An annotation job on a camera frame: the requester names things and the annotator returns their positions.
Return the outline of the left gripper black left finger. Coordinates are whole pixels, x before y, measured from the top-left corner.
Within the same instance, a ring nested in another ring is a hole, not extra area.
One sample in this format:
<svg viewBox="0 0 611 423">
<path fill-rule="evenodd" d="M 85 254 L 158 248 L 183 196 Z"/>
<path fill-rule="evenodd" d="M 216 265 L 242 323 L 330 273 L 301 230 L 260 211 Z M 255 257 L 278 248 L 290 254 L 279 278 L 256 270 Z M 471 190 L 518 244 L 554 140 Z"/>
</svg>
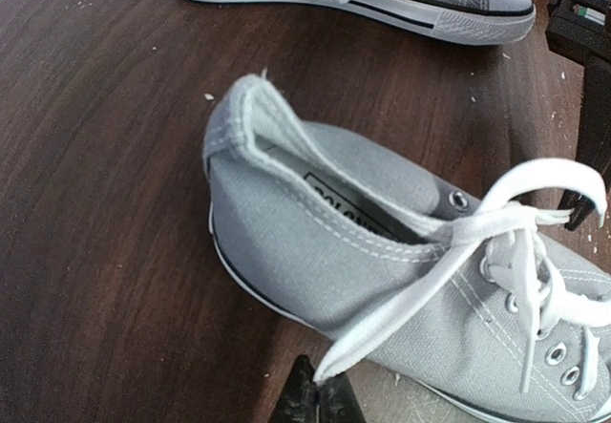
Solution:
<svg viewBox="0 0 611 423">
<path fill-rule="evenodd" d="M 270 415 L 270 423 L 315 423 L 318 421 L 318 389 L 309 357 L 299 355 Z"/>
</svg>

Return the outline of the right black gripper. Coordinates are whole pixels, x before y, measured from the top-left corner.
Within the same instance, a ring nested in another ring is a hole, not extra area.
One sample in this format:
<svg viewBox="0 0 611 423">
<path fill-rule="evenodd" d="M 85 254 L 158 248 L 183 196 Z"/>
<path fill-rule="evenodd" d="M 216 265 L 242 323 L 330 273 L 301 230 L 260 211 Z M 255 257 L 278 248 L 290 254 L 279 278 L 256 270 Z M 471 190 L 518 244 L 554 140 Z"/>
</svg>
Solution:
<svg viewBox="0 0 611 423">
<path fill-rule="evenodd" d="M 610 191 L 610 0 L 549 0 L 551 52 L 584 66 L 576 161 Z"/>
</svg>

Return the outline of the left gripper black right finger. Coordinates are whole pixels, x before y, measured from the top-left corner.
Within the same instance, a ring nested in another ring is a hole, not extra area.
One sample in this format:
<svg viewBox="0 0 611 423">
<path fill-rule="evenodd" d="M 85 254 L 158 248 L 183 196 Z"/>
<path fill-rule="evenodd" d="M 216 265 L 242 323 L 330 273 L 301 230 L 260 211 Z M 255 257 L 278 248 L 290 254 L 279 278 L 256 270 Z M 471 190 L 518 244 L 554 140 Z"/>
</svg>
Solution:
<svg viewBox="0 0 611 423">
<path fill-rule="evenodd" d="M 366 422 L 347 377 L 332 377 L 319 388 L 318 421 L 321 423 Z"/>
</svg>

